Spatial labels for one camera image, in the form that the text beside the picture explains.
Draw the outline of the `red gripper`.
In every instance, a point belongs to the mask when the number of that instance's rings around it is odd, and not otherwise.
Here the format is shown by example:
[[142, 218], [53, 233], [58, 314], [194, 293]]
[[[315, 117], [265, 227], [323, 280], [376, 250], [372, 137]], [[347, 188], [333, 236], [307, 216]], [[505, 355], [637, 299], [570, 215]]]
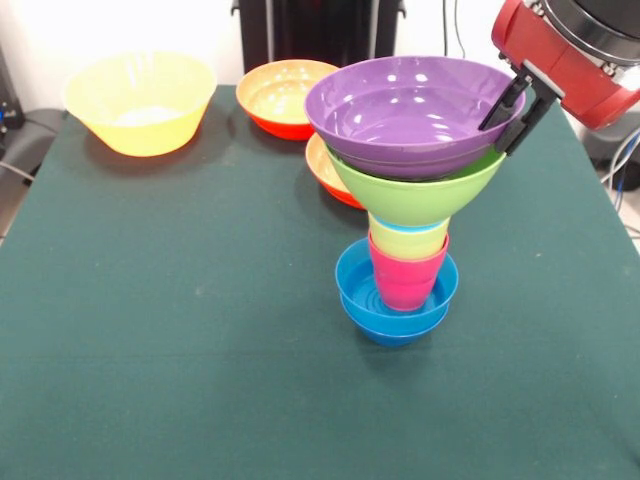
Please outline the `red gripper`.
[[607, 127], [639, 103], [639, 88], [623, 82], [639, 65], [637, 1], [506, 1], [491, 38], [516, 76], [479, 125], [507, 128], [494, 144], [512, 155], [556, 102], [556, 92], [536, 89], [516, 117], [516, 103], [545, 77], [560, 91], [561, 106], [590, 129]]

